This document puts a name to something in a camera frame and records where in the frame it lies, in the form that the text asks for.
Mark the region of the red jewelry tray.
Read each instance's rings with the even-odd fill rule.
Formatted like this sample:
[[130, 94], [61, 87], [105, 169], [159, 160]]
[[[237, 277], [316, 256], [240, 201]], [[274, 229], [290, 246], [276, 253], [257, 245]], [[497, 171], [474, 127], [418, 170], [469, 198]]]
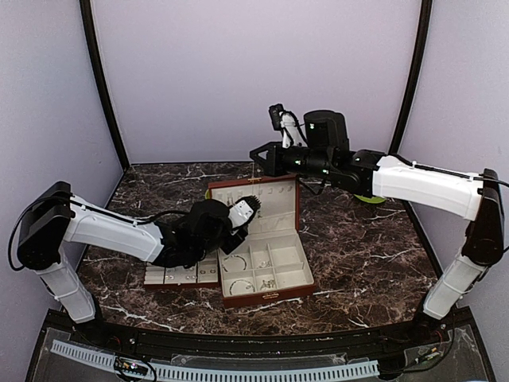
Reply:
[[190, 268], [157, 267], [147, 263], [143, 285], [146, 289], [215, 288], [220, 284], [218, 263], [215, 252]]

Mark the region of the red jewelry box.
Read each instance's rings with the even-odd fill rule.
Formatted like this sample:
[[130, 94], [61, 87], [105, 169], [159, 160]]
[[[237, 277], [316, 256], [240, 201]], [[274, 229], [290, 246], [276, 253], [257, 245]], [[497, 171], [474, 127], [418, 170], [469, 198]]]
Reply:
[[[256, 196], [261, 208], [248, 226], [244, 242], [231, 254], [218, 251], [223, 304], [227, 308], [255, 306], [312, 294], [316, 283], [298, 235], [300, 189], [296, 177], [261, 177], [220, 181], [208, 185], [211, 199], [231, 205], [241, 197]], [[226, 256], [241, 255], [247, 269], [224, 272]], [[272, 267], [258, 268], [269, 260]], [[229, 286], [248, 279], [255, 292], [230, 296]]]

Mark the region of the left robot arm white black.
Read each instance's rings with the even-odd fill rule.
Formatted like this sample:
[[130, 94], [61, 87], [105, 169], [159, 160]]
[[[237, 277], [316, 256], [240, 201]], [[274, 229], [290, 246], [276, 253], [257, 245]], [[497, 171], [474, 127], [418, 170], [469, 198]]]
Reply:
[[206, 199], [189, 211], [176, 211], [169, 223], [157, 213], [148, 218], [124, 216], [87, 203], [58, 181], [29, 204], [10, 234], [7, 259], [13, 271], [34, 271], [67, 310], [82, 324], [80, 332], [95, 347], [112, 340], [101, 321], [100, 308], [69, 264], [61, 244], [81, 243], [131, 255], [159, 267], [189, 268], [210, 251], [229, 254], [247, 237], [247, 227], [261, 208], [256, 196], [240, 197], [232, 205]]

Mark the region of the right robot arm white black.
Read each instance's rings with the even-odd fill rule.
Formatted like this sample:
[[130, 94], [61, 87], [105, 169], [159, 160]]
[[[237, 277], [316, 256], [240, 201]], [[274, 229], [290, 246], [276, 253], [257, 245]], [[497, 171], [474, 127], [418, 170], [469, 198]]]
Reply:
[[506, 252], [503, 182], [497, 173], [490, 169], [463, 173], [411, 162], [398, 154], [351, 150], [345, 117], [336, 111], [309, 111], [298, 119], [278, 103], [270, 106], [269, 115], [281, 140], [250, 152], [266, 176], [292, 173], [319, 178], [359, 197], [414, 202], [468, 220], [462, 248], [424, 298], [422, 315], [406, 327], [411, 344], [425, 344], [437, 331], [436, 321]]

